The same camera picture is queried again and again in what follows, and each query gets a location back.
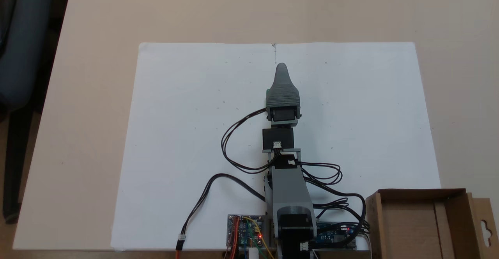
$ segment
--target red wire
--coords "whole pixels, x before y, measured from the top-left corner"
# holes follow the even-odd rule
[[[237,220],[234,222],[235,225],[235,231],[234,231],[234,244],[232,245],[232,250],[230,251],[230,259],[234,259],[235,257],[235,250],[237,249],[237,236],[239,235],[239,222],[240,218],[237,217]]]

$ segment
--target green wire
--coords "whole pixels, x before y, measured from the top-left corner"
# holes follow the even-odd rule
[[[246,220],[246,223],[248,224],[248,229],[249,229],[249,235],[251,236],[251,238],[253,238],[253,229],[250,229],[250,222],[249,220]],[[267,256],[265,256],[264,252],[258,247],[258,244],[255,245],[258,249],[258,251],[260,252],[260,254],[265,258],[265,259],[268,259]]]

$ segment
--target brown cardboard box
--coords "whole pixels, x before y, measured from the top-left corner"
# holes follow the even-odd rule
[[[489,199],[463,188],[383,189],[367,198],[374,259],[492,259],[499,241]],[[485,245],[481,221],[492,233]]]

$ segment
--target table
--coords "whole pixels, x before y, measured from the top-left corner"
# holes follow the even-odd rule
[[[415,42],[443,187],[499,218],[499,0],[69,0],[14,248],[110,250],[141,42]]]

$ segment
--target blue circuit board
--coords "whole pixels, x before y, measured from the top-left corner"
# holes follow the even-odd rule
[[[321,229],[324,227],[328,227],[329,225],[334,224],[332,222],[317,222],[317,229]],[[317,238],[315,240],[316,243],[338,243],[339,241],[344,240],[347,236],[353,234],[353,229],[349,227],[341,227],[339,230],[327,231],[317,234]],[[355,248],[357,245],[355,243],[355,239],[348,243],[347,248]]]

